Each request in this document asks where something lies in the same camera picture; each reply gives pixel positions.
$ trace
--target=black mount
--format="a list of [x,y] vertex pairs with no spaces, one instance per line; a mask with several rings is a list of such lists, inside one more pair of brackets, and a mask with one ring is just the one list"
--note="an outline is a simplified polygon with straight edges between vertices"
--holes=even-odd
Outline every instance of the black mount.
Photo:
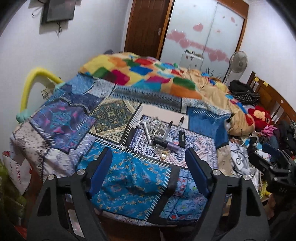
[[[197,188],[208,202],[189,240],[243,241],[269,240],[269,227],[260,198],[249,176],[241,178],[224,176],[212,170],[196,152],[185,152],[187,166]],[[97,160],[86,170],[78,170],[71,177],[57,178],[49,175],[38,196],[28,224],[28,241],[105,241],[108,240],[90,202],[91,193],[97,193],[112,162],[112,151],[104,148]],[[72,229],[65,206],[65,194],[71,194],[81,230],[85,238]],[[226,194],[232,194],[228,217],[228,231],[215,236]]]

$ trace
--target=yellow curved pipe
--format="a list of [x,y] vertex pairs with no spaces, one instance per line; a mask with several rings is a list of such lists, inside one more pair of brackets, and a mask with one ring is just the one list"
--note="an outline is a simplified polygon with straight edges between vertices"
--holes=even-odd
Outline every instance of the yellow curved pipe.
[[55,76],[53,73],[49,72],[44,68],[37,67],[35,69],[32,69],[25,81],[24,91],[22,93],[22,100],[20,105],[20,112],[27,108],[29,94],[33,85],[33,81],[37,75],[45,76],[53,82],[55,82],[56,84],[63,83],[63,81],[59,77]]

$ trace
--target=pen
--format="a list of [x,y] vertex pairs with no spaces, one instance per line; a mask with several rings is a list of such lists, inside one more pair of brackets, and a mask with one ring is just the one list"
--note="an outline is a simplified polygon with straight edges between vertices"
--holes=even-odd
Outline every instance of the pen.
[[166,138],[168,136],[168,133],[170,132],[170,128],[172,127],[172,124],[173,124],[173,122],[171,121],[170,124],[168,125],[168,128],[167,128],[167,130],[165,132],[165,135],[163,136],[163,141],[166,140]]
[[179,133],[179,131],[180,131],[180,128],[181,128],[181,126],[182,126],[182,124],[183,124],[183,121],[184,121],[184,116],[182,116],[182,118],[181,118],[181,120],[180,120],[180,122],[179,122],[179,125],[178,125],[178,128],[176,129],[176,131],[175,131],[175,133],[174,133],[174,138],[176,138],[177,136],[178,136],[178,133]]

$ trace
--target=beige blanket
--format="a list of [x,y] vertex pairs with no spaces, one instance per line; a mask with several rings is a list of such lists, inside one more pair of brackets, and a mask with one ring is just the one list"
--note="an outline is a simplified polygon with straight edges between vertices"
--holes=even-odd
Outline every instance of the beige blanket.
[[[253,118],[249,114],[245,114],[239,106],[233,104],[225,95],[229,92],[228,88],[222,84],[212,85],[208,81],[208,77],[200,75],[200,71],[196,69],[185,70],[183,78],[192,80],[197,87],[197,92],[202,96],[202,100],[215,105],[221,109],[228,110],[233,114],[231,118],[231,128],[228,131],[230,135],[243,136],[252,133],[255,129]],[[253,120],[253,124],[249,126],[246,118]]]

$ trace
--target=wooden headboard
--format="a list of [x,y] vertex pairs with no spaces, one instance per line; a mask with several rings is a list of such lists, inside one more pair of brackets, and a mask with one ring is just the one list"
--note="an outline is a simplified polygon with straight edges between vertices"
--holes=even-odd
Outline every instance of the wooden headboard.
[[247,82],[255,93],[260,94],[259,105],[270,112],[271,119],[274,124],[281,120],[286,120],[290,123],[291,120],[296,121],[296,112],[289,103],[267,82],[261,80],[252,72]]

